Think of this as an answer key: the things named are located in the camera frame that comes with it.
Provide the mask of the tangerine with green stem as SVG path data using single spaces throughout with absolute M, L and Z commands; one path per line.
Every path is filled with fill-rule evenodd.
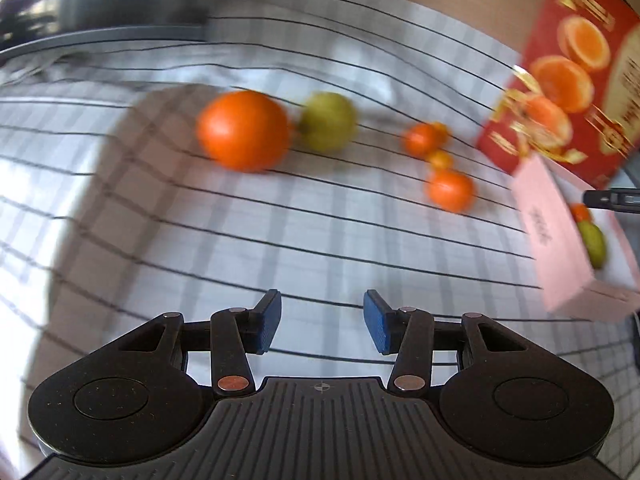
M 591 212 L 583 203 L 570 204 L 570 213 L 576 223 L 592 221 Z

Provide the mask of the large green pear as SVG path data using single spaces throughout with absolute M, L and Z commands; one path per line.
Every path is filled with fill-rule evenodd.
M 593 269 L 602 269 L 608 256 L 608 248 L 602 231 L 590 221 L 579 221 L 577 229 L 582 237 L 582 242 L 585 245 Z

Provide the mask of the small hidden kumquat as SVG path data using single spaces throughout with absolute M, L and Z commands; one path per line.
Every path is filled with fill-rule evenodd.
M 431 152 L 431 154 L 427 156 L 426 161 L 433 171 L 446 171 L 454 166 L 452 156 L 443 150 Z

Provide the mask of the small yellow-orange kumquat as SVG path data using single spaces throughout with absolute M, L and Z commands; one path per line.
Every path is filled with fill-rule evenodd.
M 437 133 L 438 145 L 445 145 L 450 137 L 450 130 L 447 125 L 442 122 L 433 122 L 432 126 Z

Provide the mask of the large orange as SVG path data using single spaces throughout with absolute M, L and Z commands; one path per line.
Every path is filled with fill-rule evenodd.
M 196 135 L 208 157 L 241 172 L 277 166 L 290 147 L 290 130 L 284 108 L 253 90 L 217 96 L 196 123 Z

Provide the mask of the pink cardboard box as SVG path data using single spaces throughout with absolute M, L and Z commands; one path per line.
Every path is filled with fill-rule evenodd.
M 565 168 L 538 155 L 524 159 L 511 190 L 529 236 L 546 310 L 569 318 L 620 322 L 639 310 L 639 219 L 620 224 L 612 211 L 595 210 L 606 245 L 603 268 L 593 269 L 570 212 L 590 189 Z

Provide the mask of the red snack bag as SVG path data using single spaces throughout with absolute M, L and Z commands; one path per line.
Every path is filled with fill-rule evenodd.
M 639 147 L 639 17 L 624 0 L 544 0 L 476 142 L 512 174 L 531 154 L 604 188 Z

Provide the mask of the white black grid tablecloth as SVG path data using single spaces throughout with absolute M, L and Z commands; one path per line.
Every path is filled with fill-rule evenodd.
M 600 457 L 632 474 L 630 325 L 544 310 L 509 177 L 474 148 L 518 54 L 406 0 L 214 0 L 210 24 L 207 42 L 98 42 L 2 67 L 2 477 L 41 460 L 26 406 L 43 379 L 160 313 L 206 320 L 270 288 L 283 318 L 257 377 L 387 376 L 360 311 L 369 288 L 440 318 L 477 310 L 602 380 L 616 413 Z M 341 93 L 356 139 L 334 155 L 295 144 L 264 174 L 225 170 L 194 127 L 235 89 L 291 117 L 311 93 Z M 475 185 L 461 214 L 426 195 L 429 154 L 402 146 L 433 122 Z

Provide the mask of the small green pear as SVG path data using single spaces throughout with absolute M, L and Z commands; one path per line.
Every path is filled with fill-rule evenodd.
M 306 101 L 298 131 L 306 147 L 318 153 L 341 151 L 357 132 L 356 106 L 335 92 L 314 92 Z

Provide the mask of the dark monitor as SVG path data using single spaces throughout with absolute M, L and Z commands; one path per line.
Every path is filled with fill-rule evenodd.
M 1 0 L 1 59 L 44 49 L 207 35 L 213 0 Z

